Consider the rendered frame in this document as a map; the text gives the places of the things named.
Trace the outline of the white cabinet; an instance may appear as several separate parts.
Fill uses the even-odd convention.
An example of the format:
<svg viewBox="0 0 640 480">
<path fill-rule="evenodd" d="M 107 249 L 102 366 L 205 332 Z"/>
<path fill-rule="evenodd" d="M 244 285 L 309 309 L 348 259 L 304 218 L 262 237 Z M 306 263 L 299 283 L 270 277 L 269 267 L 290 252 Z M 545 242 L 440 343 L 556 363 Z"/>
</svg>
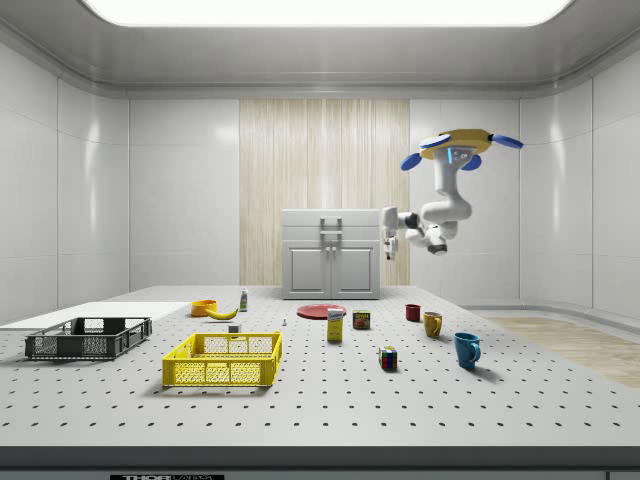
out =
<svg viewBox="0 0 640 480">
<path fill-rule="evenodd" d="M 377 209 L 284 209 L 285 299 L 377 299 L 380 293 Z"/>
</svg>

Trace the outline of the red plate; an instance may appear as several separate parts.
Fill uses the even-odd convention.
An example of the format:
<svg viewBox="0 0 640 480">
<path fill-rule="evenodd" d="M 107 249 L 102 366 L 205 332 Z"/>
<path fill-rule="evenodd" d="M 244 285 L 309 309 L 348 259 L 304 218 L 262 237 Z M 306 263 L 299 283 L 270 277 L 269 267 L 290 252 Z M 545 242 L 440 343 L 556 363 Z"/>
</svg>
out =
<svg viewBox="0 0 640 480">
<path fill-rule="evenodd" d="M 346 314 L 346 308 L 335 304 L 308 304 L 303 305 L 297 309 L 297 315 L 301 318 L 311 320 L 326 320 L 328 318 L 328 311 L 330 309 L 337 309 L 342 312 L 342 315 Z"/>
</svg>

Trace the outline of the yellow box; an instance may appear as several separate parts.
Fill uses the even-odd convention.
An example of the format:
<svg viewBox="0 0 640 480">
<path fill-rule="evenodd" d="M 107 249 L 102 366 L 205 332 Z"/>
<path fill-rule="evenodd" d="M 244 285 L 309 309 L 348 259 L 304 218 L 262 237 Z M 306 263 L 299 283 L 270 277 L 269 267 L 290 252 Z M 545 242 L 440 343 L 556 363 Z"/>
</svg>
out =
<svg viewBox="0 0 640 480">
<path fill-rule="evenodd" d="M 341 342 L 343 333 L 343 308 L 327 309 L 327 340 L 330 342 Z"/>
</svg>

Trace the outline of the drone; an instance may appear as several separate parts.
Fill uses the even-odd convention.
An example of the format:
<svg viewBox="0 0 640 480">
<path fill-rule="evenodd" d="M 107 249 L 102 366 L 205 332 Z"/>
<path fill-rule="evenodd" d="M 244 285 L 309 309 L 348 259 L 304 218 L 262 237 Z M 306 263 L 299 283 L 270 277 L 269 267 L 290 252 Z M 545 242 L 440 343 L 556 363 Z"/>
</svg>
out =
<svg viewBox="0 0 640 480">
<path fill-rule="evenodd" d="M 471 153 L 465 157 L 466 163 L 461 168 L 465 171 L 472 171 L 480 167 L 482 163 L 480 153 L 486 151 L 492 143 L 515 149 L 521 149 L 524 146 L 519 140 L 491 134 L 482 129 L 456 129 L 439 133 L 420 141 L 419 151 L 406 157 L 401 162 L 401 169 L 403 171 L 410 170 L 418 165 L 422 159 L 434 160 L 435 152 L 442 148 L 445 149 L 448 161 L 452 164 L 452 150 L 454 148 L 469 147 Z"/>
</svg>

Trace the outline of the blue mug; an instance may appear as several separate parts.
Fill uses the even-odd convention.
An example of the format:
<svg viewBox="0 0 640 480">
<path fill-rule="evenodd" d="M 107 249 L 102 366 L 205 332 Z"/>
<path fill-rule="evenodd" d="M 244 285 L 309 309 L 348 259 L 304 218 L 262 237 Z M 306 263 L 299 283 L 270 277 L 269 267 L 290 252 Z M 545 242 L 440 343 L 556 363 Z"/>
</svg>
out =
<svg viewBox="0 0 640 480">
<path fill-rule="evenodd" d="M 454 336 L 454 345 L 458 358 L 458 364 L 465 369 L 474 369 L 476 362 L 480 359 L 480 339 L 478 336 L 458 332 Z"/>
</svg>

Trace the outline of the yellow basket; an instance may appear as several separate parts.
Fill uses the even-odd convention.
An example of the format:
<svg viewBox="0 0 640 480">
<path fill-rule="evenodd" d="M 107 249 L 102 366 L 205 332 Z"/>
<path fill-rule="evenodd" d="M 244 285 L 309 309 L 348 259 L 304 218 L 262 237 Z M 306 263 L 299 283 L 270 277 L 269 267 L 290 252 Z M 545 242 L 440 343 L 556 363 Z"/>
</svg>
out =
<svg viewBox="0 0 640 480">
<path fill-rule="evenodd" d="M 165 386 L 270 386 L 282 334 L 195 333 L 162 359 Z"/>
</svg>

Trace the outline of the white board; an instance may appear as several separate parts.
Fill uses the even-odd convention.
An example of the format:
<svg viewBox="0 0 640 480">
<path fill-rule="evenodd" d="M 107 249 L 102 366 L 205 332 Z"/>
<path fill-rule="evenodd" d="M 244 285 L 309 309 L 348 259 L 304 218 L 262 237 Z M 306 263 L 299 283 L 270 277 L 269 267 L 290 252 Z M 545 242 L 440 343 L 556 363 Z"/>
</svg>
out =
<svg viewBox="0 0 640 480">
<path fill-rule="evenodd" d="M 187 302 L 89 302 L 0 326 L 0 330 L 39 330 L 77 317 L 160 318 Z"/>
</svg>

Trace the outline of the dark grey basket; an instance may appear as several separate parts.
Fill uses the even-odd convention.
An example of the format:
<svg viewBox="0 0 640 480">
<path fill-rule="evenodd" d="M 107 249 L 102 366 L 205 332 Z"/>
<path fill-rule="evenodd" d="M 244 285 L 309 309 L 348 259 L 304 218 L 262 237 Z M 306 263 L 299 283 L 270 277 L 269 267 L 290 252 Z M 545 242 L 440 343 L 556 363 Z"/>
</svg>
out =
<svg viewBox="0 0 640 480">
<path fill-rule="evenodd" d="M 150 317 L 77 317 L 29 334 L 25 355 L 32 360 L 110 360 L 151 333 Z"/>
</svg>

